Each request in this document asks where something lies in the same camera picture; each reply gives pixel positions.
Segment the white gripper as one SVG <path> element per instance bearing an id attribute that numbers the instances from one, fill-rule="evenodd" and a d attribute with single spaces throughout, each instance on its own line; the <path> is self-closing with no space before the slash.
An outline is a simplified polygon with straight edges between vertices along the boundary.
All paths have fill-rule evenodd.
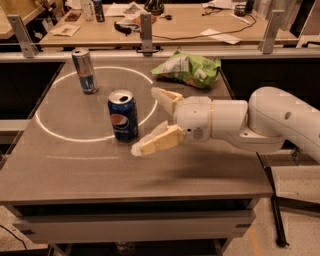
<path id="1" fill-rule="evenodd" d="M 209 97 L 183 99 L 181 94 L 159 87 L 153 87 L 151 94 L 169 115 L 174 113 L 176 124 L 160 123 L 132 145 L 133 156 L 150 155 L 175 147 L 184 139 L 184 134 L 189 141 L 207 141 L 210 138 L 212 100 Z"/>

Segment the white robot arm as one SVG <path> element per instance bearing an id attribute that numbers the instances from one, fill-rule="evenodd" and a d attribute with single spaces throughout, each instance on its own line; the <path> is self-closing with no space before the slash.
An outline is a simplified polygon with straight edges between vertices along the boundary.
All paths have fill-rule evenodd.
<path id="1" fill-rule="evenodd" d="M 135 156 L 153 154 L 184 140 L 224 140 L 236 148 L 273 152 L 289 141 L 320 162 L 320 111 L 292 94 L 262 87 L 248 101 L 183 97 L 158 87 L 152 96 L 173 117 L 131 148 Z"/>

